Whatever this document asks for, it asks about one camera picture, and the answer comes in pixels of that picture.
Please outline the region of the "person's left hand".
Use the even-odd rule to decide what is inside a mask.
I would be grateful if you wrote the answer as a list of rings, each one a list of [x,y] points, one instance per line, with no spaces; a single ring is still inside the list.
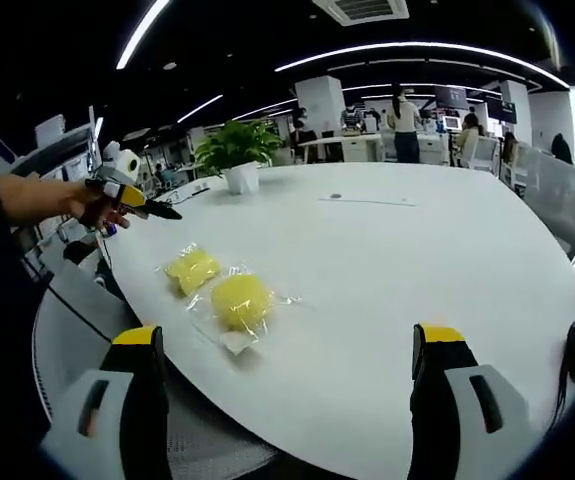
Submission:
[[[86,227],[101,230],[113,224],[127,229],[130,222],[125,218],[126,211],[117,209],[113,200],[99,187],[88,187],[84,181],[66,182],[64,213],[78,220]]]

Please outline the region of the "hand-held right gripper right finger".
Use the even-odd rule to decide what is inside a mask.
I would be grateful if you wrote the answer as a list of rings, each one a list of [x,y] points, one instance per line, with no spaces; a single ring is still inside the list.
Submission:
[[[505,479],[529,455],[527,401],[457,330],[416,324],[410,479]]]

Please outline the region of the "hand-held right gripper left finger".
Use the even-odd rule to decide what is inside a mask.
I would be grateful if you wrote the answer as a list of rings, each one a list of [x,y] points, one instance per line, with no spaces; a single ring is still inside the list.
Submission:
[[[170,479],[162,328],[118,335],[57,404],[39,451],[64,479]]]

